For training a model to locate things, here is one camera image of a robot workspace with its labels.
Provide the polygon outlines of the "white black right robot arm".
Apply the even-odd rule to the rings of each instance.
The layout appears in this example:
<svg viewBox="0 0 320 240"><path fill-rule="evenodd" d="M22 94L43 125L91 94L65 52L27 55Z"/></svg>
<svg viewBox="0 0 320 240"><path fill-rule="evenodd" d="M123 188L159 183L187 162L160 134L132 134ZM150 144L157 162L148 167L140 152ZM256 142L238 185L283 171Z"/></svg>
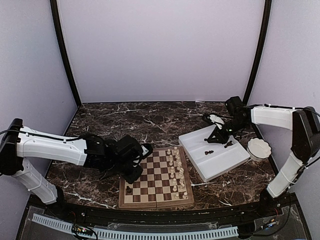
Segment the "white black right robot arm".
<svg viewBox="0 0 320 240"><path fill-rule="evenodd" d="M287 156L255 205L255 213L266 217L305 169L319 161L320 114L312 106L246 105L239 96L230 97L225 106L227 116L215 112L202 115L203 121L215 125L205 138L207 143L226 144L230 136L248 125L255 125L275 150L274 156Z"/></svg>

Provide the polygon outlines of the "white divided plastic tray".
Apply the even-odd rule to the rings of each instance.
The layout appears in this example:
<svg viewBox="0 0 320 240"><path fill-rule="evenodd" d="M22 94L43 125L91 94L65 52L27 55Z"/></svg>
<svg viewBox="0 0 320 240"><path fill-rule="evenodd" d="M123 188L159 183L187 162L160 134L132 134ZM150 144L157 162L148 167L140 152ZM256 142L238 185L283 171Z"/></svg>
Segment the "white divided plastic tray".
<svg viewBox="0 0 320 240"><path fill-rule="evenodd" d="M229 137L233 145L224 148L224 144L204 141L215 129L215 125L180 135L179 144L197 170L203 182L208 182L245 163L250 154L233 137ZM205 155L205 151L214 153Z"/></svg>

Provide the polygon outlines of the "wooden chess board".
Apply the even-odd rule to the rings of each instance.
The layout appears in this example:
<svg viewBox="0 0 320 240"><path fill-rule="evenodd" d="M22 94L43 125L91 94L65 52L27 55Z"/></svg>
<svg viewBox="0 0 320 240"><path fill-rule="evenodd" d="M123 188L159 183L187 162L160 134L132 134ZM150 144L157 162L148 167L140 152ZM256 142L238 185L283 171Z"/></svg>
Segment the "wooden chess board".
<svg viewBox="0 0 320 240"><path fill-rule="evenodd" d="M182 161L187 170L186 187L189 192L189 199L165 201L162 177L162 174L167 173L167 170L165 169L165 167L167 167L165 151L167 149L173 149L174 147L180 148L184 154ZM188 207L194 204L195 200L184 149L181 146L174 147L154 149L150 156L141 161L140 166L143 168L143 172L133 184L127 183L123 178L120 179L118 203L120 209L155 210ZM132 188L131 195L126 195L127 186Z"/></svg>

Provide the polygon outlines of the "dark chess queen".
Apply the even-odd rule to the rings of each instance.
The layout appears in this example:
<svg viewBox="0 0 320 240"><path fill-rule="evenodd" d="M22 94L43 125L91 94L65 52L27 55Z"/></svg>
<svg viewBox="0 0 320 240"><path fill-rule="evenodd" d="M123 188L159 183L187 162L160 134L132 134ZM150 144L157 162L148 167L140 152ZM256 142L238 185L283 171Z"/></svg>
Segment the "dark chess queen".
<svg viewBox="0 0 320 240"><path fill-rule="evenodd" d="M133 189L130 186L126 187L126 195L132 195L133 194Z"/></svg>

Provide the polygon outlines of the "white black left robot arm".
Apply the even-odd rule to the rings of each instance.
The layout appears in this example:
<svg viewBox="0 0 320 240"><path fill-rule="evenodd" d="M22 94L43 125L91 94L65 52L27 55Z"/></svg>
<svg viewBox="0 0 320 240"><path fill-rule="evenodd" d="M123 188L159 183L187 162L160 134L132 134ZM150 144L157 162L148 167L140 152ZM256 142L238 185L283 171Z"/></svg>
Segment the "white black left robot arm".
<svg viewBox="0 0 320 240"><path fill-rule="evenodd" d="M151 144L140 144L129 135L120 140L103 139L90 133L78 137L60 136L26 127L20 118L15 118L0 134L0 173L20 181L60 218L67 218L71 213L62 189L47 181L29 158L119 174L132 184L143 172L141 161L153 152Z"/></svg>

